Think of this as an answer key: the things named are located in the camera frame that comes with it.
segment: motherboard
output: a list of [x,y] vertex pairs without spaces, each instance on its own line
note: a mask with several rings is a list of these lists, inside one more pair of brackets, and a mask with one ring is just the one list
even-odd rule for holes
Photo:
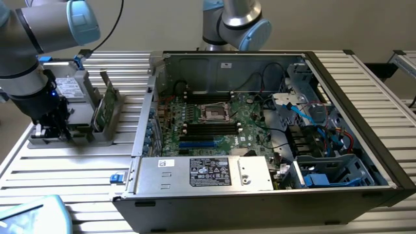
[[195,97],[165,97],[162,100],[158,114],[163,156],[249,154],[273,160],[270,132],[257,108],[265,100],[261,95],[239,93],[226,99],[209,98],[210,101]]

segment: robotic arm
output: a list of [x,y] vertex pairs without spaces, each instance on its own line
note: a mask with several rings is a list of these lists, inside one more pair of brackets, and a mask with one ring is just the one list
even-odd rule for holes
[[35,124],[49,119],[65,127],[55,76],[37,56],[99,38],[98,20],[83,0],[35,0],[33,7],[17,10],[0,0],[0,87]]
[[273,25],[262,15],[258,0],[205,0],[205,33],[201,50],[259,50]]

